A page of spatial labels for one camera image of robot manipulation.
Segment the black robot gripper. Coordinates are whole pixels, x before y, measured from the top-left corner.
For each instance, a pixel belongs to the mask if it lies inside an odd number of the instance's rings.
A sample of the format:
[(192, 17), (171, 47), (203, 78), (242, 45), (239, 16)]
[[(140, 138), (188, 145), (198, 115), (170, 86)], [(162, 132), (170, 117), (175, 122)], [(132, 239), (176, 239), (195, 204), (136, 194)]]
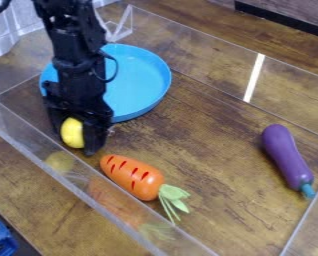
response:
[(94, 55), (80, 63), (52, 59), (58, 82), (42, 84), (43, 96), (52, 129), (56, 135), (70, 116), (83, 121), (84, 154), (92, 156), (106, 145), (112, 125), (112, 109), (103, 100), (106, 85), (114, 77), (106, 78), (106, 60), (110, 56)]

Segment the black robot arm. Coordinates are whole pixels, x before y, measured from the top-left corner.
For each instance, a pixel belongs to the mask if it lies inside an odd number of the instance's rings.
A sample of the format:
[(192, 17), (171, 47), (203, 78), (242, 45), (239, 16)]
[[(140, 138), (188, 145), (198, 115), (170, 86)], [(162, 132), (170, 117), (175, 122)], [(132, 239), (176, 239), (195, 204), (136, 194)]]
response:
[(114, 110), (103, 96), (116, 76), (107, 73), (111, 56), (102, 50), (106, 30), (92, 0), (32, 0), (52, 42), (52, 65), (58, 80), (42, 82), (43, 100), (52, 127), (68, 119), (83, 125), (83, 151), (91, 156), (104, 146)]

